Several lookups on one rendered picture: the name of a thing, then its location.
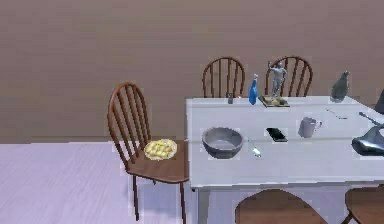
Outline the yellow food dish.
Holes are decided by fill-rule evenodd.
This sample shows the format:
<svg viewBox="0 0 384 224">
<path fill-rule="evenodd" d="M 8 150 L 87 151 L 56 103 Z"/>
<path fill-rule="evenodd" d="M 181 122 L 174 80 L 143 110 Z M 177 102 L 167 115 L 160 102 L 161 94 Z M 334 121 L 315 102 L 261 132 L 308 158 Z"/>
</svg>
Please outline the yellow food dish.
<svg viewBox="0 0 384 224">
<path fill-rule="evenodd" d="M 150 160 L 161 161 L 172 158 L 177 152 L 177 144 L 170 139 L 149 142 L 144 148 L 145 156 Z"/>
</svg>

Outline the grey figure statue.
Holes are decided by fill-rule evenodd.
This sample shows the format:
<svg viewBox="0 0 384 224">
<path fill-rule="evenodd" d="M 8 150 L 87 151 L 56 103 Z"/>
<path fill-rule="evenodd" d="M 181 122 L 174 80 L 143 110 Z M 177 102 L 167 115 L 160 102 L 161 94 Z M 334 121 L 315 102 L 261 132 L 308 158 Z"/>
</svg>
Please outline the grey figure statue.
<svg viewBox="0 0 384 224">
<path fill-rule="evenodd" d="M 287 70 L 281 61 L 271 64 L 268 62 L 268 72 L 273 73 L 272 81 L 266 76 L 264 94 L 259 100 L 265 107 L 289 107 L 288 102 L 281 96 L 281 88 L 288 76 Z"/>
</svg>

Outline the silver fork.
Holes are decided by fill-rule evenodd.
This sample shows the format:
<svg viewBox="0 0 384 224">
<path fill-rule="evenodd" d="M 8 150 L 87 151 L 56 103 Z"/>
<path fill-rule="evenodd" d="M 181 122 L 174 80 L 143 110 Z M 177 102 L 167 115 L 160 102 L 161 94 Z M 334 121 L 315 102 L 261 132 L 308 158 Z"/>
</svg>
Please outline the silver fork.
<svg viewBox="0 0 384 224">
<path fill-rule="evenodd" d="M 340 120 L 346 120 L 346 119 L 348 119 L 348 118 L 345 117 L 345 116 L 338 115 L 336 112 L 330 110 L 329 108 L 326 108 L 326 111 L 332 113 L 336 118 L 338 118 L 338 119 L 340 119 Z"/>
</svg>

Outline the white dining table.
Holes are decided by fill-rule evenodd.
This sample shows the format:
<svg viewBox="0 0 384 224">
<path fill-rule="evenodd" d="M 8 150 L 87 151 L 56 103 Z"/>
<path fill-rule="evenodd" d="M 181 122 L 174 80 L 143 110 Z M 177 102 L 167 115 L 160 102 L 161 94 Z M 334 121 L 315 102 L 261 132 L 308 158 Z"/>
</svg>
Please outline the white dining table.
<svg viewBox="0 0 384 224">
<path fill-rule="evenodd" d="M 326 108 L 348 119 L 340 120 Z M 289 107 L 266 108 L 246 99 L 233 104 L 223 98 L 186 102 L 189 176 L 198 195 L 192 224 L 234 224 L 234 209 L 245 197 L 265 188 L 282 188 L 310 204 L 328 224 L 340 224 L 347 214 L 344 194 L 353 185 L 384 183 L 384 158 L 362 157 L 351 141 L 365 134 L 381 115 L 348 98 L 332 103 L 326 96 L 292 98 Z M 304 117 L 322 122 L 311 138 L 298 134 Z M 245 142 L 227 160 L 211 157 L 202 134 L 211 127 L 229 127 Z M 279 128 L 287 142 L 274 142 L 267 128 Z M 250 139 L 261 152 L 255 157 Z"/>
</svg>

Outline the silver spoon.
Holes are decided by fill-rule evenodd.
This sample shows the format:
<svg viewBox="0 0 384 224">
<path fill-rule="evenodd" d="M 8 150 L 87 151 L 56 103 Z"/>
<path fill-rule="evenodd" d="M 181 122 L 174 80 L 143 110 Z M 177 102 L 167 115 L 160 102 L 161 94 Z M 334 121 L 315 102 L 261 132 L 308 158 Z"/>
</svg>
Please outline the silver spoon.
<svg viewBox="0 0 384 224">
<path fill-rule="evenodd" d="M 261 152 L 257 149 L 257 147 L 254 145 L 254 143 L 250 140 L 247 139 L 247 142 L 253 147 L 252 152 L 255 157 L 261 157 Z"/>
</svg>

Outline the grey bowl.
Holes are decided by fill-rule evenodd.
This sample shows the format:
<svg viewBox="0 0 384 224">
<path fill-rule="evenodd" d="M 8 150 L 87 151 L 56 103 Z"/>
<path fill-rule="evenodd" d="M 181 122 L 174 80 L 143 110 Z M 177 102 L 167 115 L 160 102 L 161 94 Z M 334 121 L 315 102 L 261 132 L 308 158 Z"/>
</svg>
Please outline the grey bowl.
<svg viewBox="0 0 384 224">
<path fill-rule="evenodd" d="M 202 134 L 205 150 L 214 158 L 233 158 L 243 146 L 243 136 L 227 127 L 212 127 Z"/>
</svg>

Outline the dark grey vase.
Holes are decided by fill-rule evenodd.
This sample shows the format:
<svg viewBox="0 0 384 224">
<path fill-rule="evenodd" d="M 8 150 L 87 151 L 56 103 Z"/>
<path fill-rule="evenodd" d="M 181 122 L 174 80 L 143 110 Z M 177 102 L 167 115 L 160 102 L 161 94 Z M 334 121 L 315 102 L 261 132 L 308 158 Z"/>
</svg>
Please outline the dark grey vase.
<svg viewBox="0 0 384 224">
<path fill-rule="evenodd" d="M 349 83 L 348 83 L 348 76 L 350 72 L 344 71 L 340 78 L 336 81 L 336 83 L 332 87 L 332 91 L 330 94 L 330 100 L 335 103 L 342 102 L 348 92 Z"/>
</svg>

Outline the brown wooden spindle chair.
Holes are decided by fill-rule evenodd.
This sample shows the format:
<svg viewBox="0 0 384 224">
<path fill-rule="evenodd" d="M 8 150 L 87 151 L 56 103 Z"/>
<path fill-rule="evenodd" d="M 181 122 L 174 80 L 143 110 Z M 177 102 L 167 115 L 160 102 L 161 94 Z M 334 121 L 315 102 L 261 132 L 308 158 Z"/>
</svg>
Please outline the brown wooden spindle chair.
<svg viewBox="0 0 384 224">
<path fill-rule="evenodd" d="M 235 208 L 235 224 L 328 224 L 308 203 L 280 189 L 263 190 Z"/>
<path fill-rule="evenodd" d="M 145 147 L 153 140 L 145 98 L 132 82 L 119 84 L 108 104 L 108 129 L 127 174 L 132 176 L 133 203 L 136 220 L 140 219 L 137 178 L 167 184 L 178 184 L 182 223 L 187 224 L 184 183 L 189 180 L 188 142 L 174 140 L 177 151 L 169 159 L 151 160 Z"/>
<path fill-rule="evenodd" d="M 288 97 L 306 97 L 313 79 L 310 63 L 300 56 L 283 56 L 270 62 L 272 68 L 281 63 L 288 75 L 280 87 L 279 94 Z"/>
<path fill-rule="evenodd" d="M 348 215 L 341 224 L 351 220 L 357 224 L 384 224 L 384 187 L 352 188 L 345 193 Z"/>
<path fill-rule="evenodd" d="M 241 97 L 246 73 L 243 64 L 231 56 L 218 57 L 209 62 L 202 73 L 204 98 Z"/>
</svg>

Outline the black phone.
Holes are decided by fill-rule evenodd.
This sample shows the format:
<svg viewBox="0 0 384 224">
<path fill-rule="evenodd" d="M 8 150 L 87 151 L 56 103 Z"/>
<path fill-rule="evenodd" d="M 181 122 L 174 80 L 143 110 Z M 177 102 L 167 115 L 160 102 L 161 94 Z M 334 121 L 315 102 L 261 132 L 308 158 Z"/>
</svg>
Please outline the black phone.
<svg viewBox="0 0 384 224">
<path fill-rule="evenodd" d="M 267 128 L 266 131 L 269 133 L 274 142 L 287 142 L 286 136 L 279 128 Z"/>
</svg>

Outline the blue spray bottle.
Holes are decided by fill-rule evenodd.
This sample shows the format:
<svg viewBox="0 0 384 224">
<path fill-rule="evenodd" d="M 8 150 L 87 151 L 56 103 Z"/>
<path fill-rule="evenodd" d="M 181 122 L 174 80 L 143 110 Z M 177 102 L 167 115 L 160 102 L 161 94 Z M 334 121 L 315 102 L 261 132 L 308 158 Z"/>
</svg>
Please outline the blue spray bottle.
<svg viewBox="0 0 384 224">
<path fill-rule="evenodd" d="M 254 74 L 253 81 L 251 83 L 249 94 L 248 94 L 248 100 L 251 105 L 254 105 L 258 98 L 257 80 L 258 80 L 258 75 Z"/>
</svg>

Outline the grey mug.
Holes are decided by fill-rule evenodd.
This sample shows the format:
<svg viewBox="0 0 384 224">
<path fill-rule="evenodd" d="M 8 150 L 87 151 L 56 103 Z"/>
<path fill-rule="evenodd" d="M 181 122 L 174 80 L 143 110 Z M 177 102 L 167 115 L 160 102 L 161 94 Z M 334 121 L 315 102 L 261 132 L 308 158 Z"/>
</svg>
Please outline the grey mug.
<svg viewBox="0 0 384 224">
<path fill-rule="evenodd" d="M 298 134 L 303 138 L 311 138 L 316 130 L 322 126 L 322 122 L 314 118 L 304 117 L 301 120 Z"/>
</svg>

